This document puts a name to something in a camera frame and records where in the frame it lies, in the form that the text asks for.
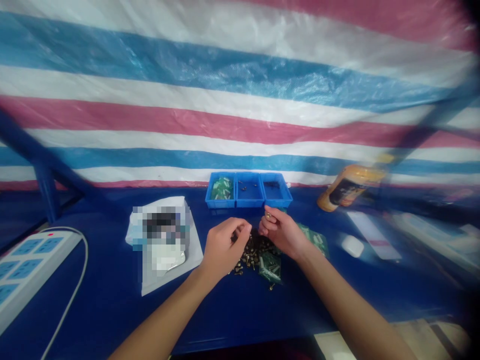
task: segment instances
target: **white paper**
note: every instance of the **white paper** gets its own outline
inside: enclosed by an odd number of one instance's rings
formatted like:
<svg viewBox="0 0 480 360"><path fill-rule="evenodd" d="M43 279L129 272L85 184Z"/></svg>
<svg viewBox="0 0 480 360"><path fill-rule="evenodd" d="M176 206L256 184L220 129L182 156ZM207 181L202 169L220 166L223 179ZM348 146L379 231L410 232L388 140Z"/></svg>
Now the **white paper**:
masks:
<svg viewBox="0 0 480 360"><path fill-rule="evenodd" d="M185 201L184 196L173 196L163 198L157 201L154 201L148 205L141 207L141 212L132 212L130 215L130 223L128 226L128 231L125 237L125 241L132 245L134 239L141 239L143 234L138 225L144 218L145 214L148 213L158 213L158 208L160 207L187 207L188 204ZM182 260L179 259L176 263L180 263L175 268L172 268L169 271L162 272L162 276L158 276L159 272L155 271L160 269L160 253L159 249L161 245L149 245L150 251L143 252L143 264L142 264L142 284L141 284L141 295L145 296L148 293L151 293L153 290L158 289L159 287L165 285L166 283L172 281L173 279L178 278L179 276L185 274L186 272L196 268L202 262L204 254L202 252L202 247L200 245L199 235L197 233L197 228L195 226L194 218L191 212L190 215L190 224L189 224L189 245L186 249L186 260L182 263Z"/></svg>

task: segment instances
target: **blue tabletop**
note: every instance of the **blue tabletop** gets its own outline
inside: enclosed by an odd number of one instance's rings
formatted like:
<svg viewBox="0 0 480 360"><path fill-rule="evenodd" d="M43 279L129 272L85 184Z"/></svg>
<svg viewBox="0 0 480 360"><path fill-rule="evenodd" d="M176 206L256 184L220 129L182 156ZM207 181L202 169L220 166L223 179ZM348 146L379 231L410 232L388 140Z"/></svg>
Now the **blue tabletop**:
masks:
<svg viewBox="0 0 480 360"><path fill-rule="evenodd" d="M78 197L69 191L59 191L60 206ZM0 254L7 245L19 241L47 221L47 212L39 191L0 192Z"/></svg>
<svg viewBox="0 0 480 360"><path fill-rule="evenodd" d="M204 201L206 191L157 188L105 193L126 209L169 196L185 196L202 248L209 229L228 217L245 218L254 226L259 223L263 214L259 208L209 210ZM326 213L316 206L321 191L292 188L293 202L288 214L326 236L330 261L388 321L462 315L462 294L458 288L386 224L381 223L380 228L403 256L400 263L378 259L368 245L361 259L344 252L340 241L345 233L358 233L342 211ZM127 217L109 218L82 200L53 225L73 227L85 234L89 262L49 358L106 358L188 275L141 297L138 253L125 243ZM84 254L84 245L80 243L0 336L0 358L40 357L78 282ZM269 291L269 283L250 269L243 276L226 276L199 306L173 352L232 347L337 329L297 265L285 255L281 277L283 285Z"/></svg>

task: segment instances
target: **red stripe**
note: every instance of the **red stripe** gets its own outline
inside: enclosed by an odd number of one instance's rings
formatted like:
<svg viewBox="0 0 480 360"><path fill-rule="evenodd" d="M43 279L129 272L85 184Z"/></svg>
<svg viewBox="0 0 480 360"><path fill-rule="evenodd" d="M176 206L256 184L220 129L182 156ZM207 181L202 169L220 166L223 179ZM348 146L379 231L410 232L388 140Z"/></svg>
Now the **red stripe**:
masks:
<svg viewBox="0 0 480 360"><path fill-rule="evenodd" d="M0 96L0 106L23 128L143 131L271 145L330 142L392 148L412 128L366 121L317 128L184 109L15 96ZM456 136L436 139L423 147L479 147Z"/></svg>
<svg viewBox="0 0 480 360"><path fill-rule="evenodd" d="M112 181L112 182L90 182L97 188L206 188L207 181L161 181L161 180L133 180L133 181ZM327 185L307 185L299 182L292 182L292 188L324 188ZM392 188L408 189L458 189L459 185L432 184L432 183L390 183ZM466 189L480 191L478 186L465 185ZM39 189L36 180L27 181L0 181L0 191L36 191Z"/></svg>
<svg viewBox="0 0 480 360"><path fill-rule="evenodd" d="M133 181L111 181L91 182L97 188L206 188L208 181L162 181L162 180L133 180ZM299 182L291 184L292 187L318 188L326 185L306 185ZM57 184L59 190L65 190L62 185ZM32 191L38 190L36 180L28 181L0 181L0 191Z"/></svg>
<svg viewBox="0 0 480 360"><path fill-rule="evenodd" d="M308 13L443 48L476 51L476 28L458 0L241 0Z"/></svg>

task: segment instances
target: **plastic tarp wall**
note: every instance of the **plastic tarp wall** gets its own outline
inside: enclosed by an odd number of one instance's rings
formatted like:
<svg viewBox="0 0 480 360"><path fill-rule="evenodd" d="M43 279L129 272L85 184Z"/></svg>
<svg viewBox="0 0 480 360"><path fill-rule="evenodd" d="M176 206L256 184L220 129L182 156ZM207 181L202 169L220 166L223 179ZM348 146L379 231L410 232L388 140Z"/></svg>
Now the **plastic tarp wall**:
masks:
<svg viewBox="0 0 480 360"><path fill-rule="evenodd" d="M213 171L324 185L395 147L477 63L452 0L0 0L0 107L99 187ZM479 128L479 103L450 122ZM438 132L397 185L479 184L479 144ZM31 189L0 146L0 189Z"/></svg>

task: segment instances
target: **power cord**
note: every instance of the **power cord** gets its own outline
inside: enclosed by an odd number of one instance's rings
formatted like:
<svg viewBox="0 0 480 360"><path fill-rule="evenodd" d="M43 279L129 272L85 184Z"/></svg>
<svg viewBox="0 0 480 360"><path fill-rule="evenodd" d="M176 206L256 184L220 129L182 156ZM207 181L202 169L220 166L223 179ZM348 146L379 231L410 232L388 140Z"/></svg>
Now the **power cord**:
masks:
<svg viewBox="0 0 480 360"><path fill-rule="evenodd" d="M62 324L64 323L65 317L67 316L67 313L69 312L70 305L72 305L72 302L74 301L75 296L77 295L77 291L79 290L79 287L82 284L82 281L83 281L84 275L85 275L85 270L87 269L87 262L89 261L89 244L87 243L87 238L85 237L85 235L81 231L78 231L77 229L75 229L73 227L68 227L68 226L54 226L54 227L49 227L49 228L43 229L42 231L40 231L40 233L45 233L45 232L48 232L48 231L51 231L51 230L59 230L59 229L70 230L70 231L72 231L74 233L77 233L81 236L81 239L83 240L83 243L85 244L85 262L83 263L83 270L81 271L81 275L80 275L80 279L78 280L78 284L76 285L76 288L71 295L70 301L68 302L65 310L63 311L63 315L61 316L61 319L58 322L56 330L53 333L53 336L51 337L50 342L48 343L48 346L46 347L45 351L43 352L43 355L41 356L40 360L45 360L45 358L47 357L47 354L49 353L50 348L52 347L52 344L54 343L55 338L57 337L57 334L59 333L59 330L62 327Z"/></svg>

